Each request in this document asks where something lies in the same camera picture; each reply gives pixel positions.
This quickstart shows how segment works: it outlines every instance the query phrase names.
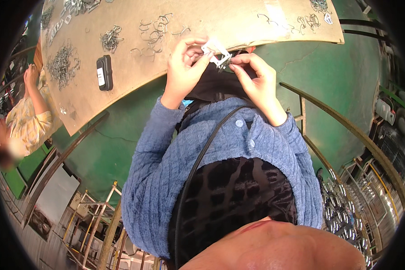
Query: pile of metal clips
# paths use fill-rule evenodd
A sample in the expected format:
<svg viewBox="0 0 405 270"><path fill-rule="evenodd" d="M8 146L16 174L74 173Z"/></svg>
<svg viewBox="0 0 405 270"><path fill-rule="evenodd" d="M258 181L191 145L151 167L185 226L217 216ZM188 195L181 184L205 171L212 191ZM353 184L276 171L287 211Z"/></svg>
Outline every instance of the pile of metal clips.
<svg viewBox="0 0 405 270"><path fill-rule="evenodd" d="M40 28L45 29L48 28L50 24L51 16L53 15L54 5L50 6L47 10L42 13L42 17L40 18Z"/></svg>
<svg viewBox="0 0 405 270"><path fill-rule="evenodd" d="M64 0L63 9L60 13L60 17L63 17L66 11L69 11L69 15L74 14L78 16L79 14L90 13L92 10L97 8L101 0Z"/></svg>
<svg viewBox="0 0 405 270"><path fill-rule="evenodd" d="M325 13L327 12L327 0L309 0L310 6L315 10L316 12L322 12Z"/></svg>
<svg viewBox="0 0 405 270"><path fill-rule="evenodd" d="M74 50L76 50L76 48L68 43L57 51L54 58L51 58L51 56L48 57L46 64L47 70L51 75L51 81L58 80L57 85L60 91L69 84L69 80L75 77L75 71L79 70L81 66L81 60L74 58L74 65L70 68L69 57L76 53L74 53Z"/></svg>
<svg viewBox="0 0 405 270"><path fill-rule="evenodd" d="M114 25L114 28L106 31L105 35L101 34L99 40L102 42L102 48L104 51L110 51L112 54L116 51L117 46L119 46L119 40L124 40L124 38L117 37L120 32L121 27Z"/></svg>
<svg viewBox="0 0 405 270"><path fill-rule="evenodd" d="M147 42L147 45L149 47L144 48L144 49L138 49L134 48L130 50L130 53L132 51L139 51L140 56L144 55L145 57L153 57L151 62L155 61L155 55L162 52L162 41L163 38L165 37L165 34L168 32L168 24L170 20L168 19L168 15L171 15L171 17L174 16L172 13L167 13L164 15L160 15L157 20L154 22L150 20L150 22L143 22L142 20L139 22L138 29L140 29L140 36L143 41Z"/></svg>
<svg viewBox="0 0 405 270"><path fill-rule="evenodd" d="M54 37L56 36L57 32L62 28L63 19L61 19L58 23L56 23L51 30L51 39L49 40L49 46L53 43Z"/></svg>

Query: woman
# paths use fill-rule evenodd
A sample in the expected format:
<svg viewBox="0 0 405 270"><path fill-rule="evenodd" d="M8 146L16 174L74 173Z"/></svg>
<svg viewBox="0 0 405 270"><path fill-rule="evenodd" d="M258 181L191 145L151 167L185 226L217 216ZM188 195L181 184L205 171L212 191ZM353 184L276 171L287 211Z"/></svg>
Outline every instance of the woman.
<svg viewBox="0 0 405 270"><path fill-rule="evenodd" d="M294 118L276 99L275 70L235 53L235 74L218 73L213 53L200 48L206 42L184 38L168 60L165 92L123 188L130 239L171 269L362 268L358 250L317 230L318 180ZM186 109L183 99L194 102ZM345 251L348 261L336 256Z"/></svg>
<svg viewBox="0 0 405 270"><path fill-rule="evenodd" d="M62 125L54 106L45 72L30 64L24 73L24 97L0 118L0 168L9 169L19 159L36 151Z"/></svg>

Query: black cord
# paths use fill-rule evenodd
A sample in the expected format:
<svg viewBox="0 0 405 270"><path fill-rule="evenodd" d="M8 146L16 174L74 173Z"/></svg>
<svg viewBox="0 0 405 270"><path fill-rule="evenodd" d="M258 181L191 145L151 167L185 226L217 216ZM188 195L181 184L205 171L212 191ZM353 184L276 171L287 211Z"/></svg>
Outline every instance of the black cord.
<svg viewBox="0 0 405 270"><path fill-rule="evenodd" d="M178 204L177 220L176 220L176 225L175 225L174 257L175 257L176 270L178 270L178 266L179 266L179 263L178 263L178 232L179 232L179 224L180 224L180 214L181 214L181 208L182 208L182 205L183 205L184 198L186 197L186 194L187 194L187 192L189 190L190 180L192 179L192 177L194 177L194 174L196 172L196 169L198 168L198 165L200 164L201 160L203 159L203 156L204 156L205 152L207 152L207 149L209 148L210 144L214 140L214 138L215 138L216 134L218 133L219 129L221 128L222 124L225 123L238 110L243 109L243 108L254 108L254 107L248 106L248 105L243 105L243 106L237 107L232 112L230 112L227 116L225 116L224 119L222 119L222 121L220 121L218 123L218 125L216 126L213 133L211 133L210 138L207 140L207 143L205 143L205 146L203 147L200 154L196 158L195 163L194 163L192 169L190 170L190 173L189 173L189 175L188 175L188 177L186 179L186 182L184 183L183 193L182 193L182 195L180 197L180 201L179 201L179 204Z"/></svg>

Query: green floor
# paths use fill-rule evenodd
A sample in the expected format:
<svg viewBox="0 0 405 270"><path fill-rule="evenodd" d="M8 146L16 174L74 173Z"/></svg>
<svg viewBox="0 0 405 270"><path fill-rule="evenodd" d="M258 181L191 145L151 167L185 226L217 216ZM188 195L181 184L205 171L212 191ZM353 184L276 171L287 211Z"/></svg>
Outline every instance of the green floor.
<svg viewBox="0 0 405 270"><path fill-rule="evenodd" d="M340 19L366 19L354 0L334 0L333 3ZM345 29L368 30L357 26ZM278 82L286 82L313 95L368 133L380 76L378 41L352 34L344 34L344 37L344 45L283 42L260 46L255 52L276 69ZM158 78L110 106L108 120L70 154L66 163L81 177L81 190L87 188L102 200L115 180L123 186L136 142L165 82L165 77ZM279 85L276 91L283 108L289 107L293 115L299 114L298 96ZM306 113L308 137L335 169L362 153L363 145L359 140L325 112L307 102ZM63 151L78 135L70 138L61 127L53 140ZM311 155L315 170L322 167L312 152Z"/></svg>

